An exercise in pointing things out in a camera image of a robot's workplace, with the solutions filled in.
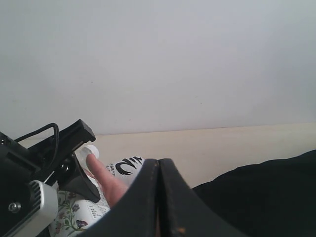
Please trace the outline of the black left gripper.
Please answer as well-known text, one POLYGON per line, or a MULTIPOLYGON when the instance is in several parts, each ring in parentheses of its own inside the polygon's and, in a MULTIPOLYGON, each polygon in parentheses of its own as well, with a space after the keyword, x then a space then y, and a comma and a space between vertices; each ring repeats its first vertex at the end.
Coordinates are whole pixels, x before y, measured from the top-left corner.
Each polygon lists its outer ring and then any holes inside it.
POLYGON ((79 119, 63 130, 55 123, 49 123, 17 139, 0 134, 0 184, 32 180, 45 181, 60 166, 58 186, 97 203, 100 193, 80 165, 74 153, 81 145, 93 142, 96 137, 92 129, 79 119), (20 144, 27 138, 53 129, 53 135, 25 148, 20 144))

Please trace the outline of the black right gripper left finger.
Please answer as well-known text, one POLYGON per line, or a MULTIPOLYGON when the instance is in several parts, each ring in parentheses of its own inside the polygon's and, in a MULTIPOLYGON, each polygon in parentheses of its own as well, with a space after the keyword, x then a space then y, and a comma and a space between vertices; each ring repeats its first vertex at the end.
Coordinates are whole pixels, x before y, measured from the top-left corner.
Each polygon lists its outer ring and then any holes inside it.
POLYGON ((157 237, 158 162, 148 159, 119 202, 85 237, 157 237))

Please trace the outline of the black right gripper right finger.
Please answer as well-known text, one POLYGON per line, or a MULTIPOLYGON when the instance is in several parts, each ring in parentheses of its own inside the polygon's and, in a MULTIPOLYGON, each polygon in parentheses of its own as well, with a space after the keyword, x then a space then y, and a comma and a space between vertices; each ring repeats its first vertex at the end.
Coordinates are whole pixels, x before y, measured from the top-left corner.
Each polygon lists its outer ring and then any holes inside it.
POLYGON ((158 161, 158 226, 161 237, 243 237, 195 194, 169 158, 158 161))

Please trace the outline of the black sleeved forearm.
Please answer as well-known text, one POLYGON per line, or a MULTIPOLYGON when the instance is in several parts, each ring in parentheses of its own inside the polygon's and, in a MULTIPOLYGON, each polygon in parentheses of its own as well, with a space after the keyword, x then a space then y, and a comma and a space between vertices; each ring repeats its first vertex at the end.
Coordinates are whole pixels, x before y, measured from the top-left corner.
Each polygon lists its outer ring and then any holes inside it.
POLYGON ((249 237, 316 235, 316 152, 238 167, 193 188, 249 237))

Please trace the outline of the person's open hand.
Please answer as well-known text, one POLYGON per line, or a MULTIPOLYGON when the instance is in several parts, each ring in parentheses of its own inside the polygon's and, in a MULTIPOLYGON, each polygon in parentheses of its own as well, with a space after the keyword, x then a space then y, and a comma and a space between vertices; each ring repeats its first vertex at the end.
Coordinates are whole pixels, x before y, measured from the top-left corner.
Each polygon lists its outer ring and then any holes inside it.
POLYGON ((89 172, 100 184, 104 197, 110 208, 113 208, 127 192, 127 185, 113 176, 93 154, 86 157, 89 172))

